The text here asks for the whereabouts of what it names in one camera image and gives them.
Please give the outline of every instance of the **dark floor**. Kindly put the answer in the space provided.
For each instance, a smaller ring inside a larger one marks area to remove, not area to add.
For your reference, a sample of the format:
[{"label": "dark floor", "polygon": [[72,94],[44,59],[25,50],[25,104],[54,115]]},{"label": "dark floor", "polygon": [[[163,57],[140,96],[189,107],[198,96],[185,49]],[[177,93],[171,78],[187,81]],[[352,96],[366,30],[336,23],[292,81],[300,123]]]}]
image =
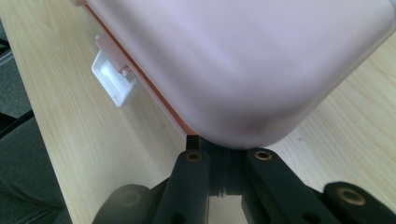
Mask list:
[{"label": "dark floor", "polygon": [[[0,22],[0,38],[7,39]],[[0,113],[18,118],[31,110],[15,60],[0,66]]]}]

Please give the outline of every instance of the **pink box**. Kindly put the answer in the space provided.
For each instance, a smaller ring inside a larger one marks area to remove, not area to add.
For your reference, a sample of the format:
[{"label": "pink box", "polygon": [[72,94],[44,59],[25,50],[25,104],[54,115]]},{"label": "pink box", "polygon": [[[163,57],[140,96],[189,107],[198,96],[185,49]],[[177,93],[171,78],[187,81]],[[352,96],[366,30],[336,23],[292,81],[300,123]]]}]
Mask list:
[{"label": "pink box", "polygon": [[184,134],[235,148],[282,139],[396,28],[393,0],[72,3]]}]

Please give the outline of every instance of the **brass screw insert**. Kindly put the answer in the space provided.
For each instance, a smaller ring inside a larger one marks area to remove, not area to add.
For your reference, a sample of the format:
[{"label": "brass screw insert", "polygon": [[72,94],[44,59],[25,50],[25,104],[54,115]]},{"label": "brass screw insert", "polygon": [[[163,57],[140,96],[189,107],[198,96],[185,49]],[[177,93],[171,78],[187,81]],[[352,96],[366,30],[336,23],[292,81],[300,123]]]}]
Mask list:
[{"label": "brass screw insert", "polygon": [[198,153],[198,152],[191,152],[191,153],[187,154],[186,159],[187,159],[187,161],[190,161],[190,162],[198,162],[202,159],[202,155],[201,155],[201,153]]},{"label": "brass screw insert", "polygon": [[364,197],[354,189],[339,188],[337,189],[337,195],[342,200],[350,204],[360,206],[366,204],[366,200],[364,199]]},{"label": "brass screw insert", "polygon": [[254,153],[254,157],[261,161],[270,161],[272,159],[272,155],[265,151],[257,151]]}]

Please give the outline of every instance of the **black plastic stand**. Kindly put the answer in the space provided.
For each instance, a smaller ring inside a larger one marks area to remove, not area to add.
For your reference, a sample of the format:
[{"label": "black plastic stand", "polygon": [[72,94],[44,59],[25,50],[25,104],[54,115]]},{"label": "black plastic stand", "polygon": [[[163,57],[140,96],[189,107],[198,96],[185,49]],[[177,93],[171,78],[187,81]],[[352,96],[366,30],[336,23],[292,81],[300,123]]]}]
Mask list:
[{"label": "black plastic stand", "polygon": [[14,119],[11,116],[0,113],[0,139],[17,129],[20,125],[35,116],[33,110],[26,112],[20,118]]},{"label": "black plastic stand", "polygon": [[208,197],[242,195],[247,222],[394,224],[396,216],[354,185],[338,182],[319,193],[307,187],[275,152],[235,150],[189,136],[171,176],[150,190],[116,190],[93,223],[207,223]]},{"label": "black plastic stand", "polygon": [[3,47],[0,47],[0,55],[1,55],[2,53],[6,52],[6,50],[9,49],[9,43],[4,39],[0,39],[0,45],[3,45]]}]

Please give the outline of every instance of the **wooden desk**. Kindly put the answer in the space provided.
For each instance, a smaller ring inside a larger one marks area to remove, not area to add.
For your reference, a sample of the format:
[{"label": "wooden desk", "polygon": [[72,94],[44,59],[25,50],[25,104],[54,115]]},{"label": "wooden desk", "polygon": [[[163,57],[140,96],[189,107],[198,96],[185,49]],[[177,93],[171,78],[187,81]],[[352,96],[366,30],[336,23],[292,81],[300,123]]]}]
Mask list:
[{"label": "wooden desk", "polygon": [[[1,18],[75,223],[116,188],[168,177],[184,139],[145,90],[116,108],[91,72],[98,27],[68,0],[5,0]],[[275,150],[308,185],[344,180],[396,211],[396,36]],[[239,199],[211,199],[211,223],[244,223]]]}]

